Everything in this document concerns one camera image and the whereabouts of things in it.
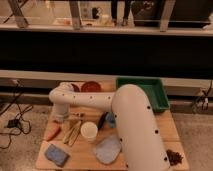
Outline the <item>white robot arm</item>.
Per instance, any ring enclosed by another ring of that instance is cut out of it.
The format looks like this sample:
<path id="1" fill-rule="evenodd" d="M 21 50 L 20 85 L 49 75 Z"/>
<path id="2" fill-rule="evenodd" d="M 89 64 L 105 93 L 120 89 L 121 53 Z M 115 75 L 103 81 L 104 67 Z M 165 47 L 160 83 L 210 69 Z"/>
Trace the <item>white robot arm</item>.
<path id="1" fill-rule="evenodd" d="M 60 85 L 49 99 L 59 121 L 71 105 L 111 111 L 128 171 L 172 171 L 151 104 L 140 87 L 125 84 L 115 92 L 74 92 Z"/>

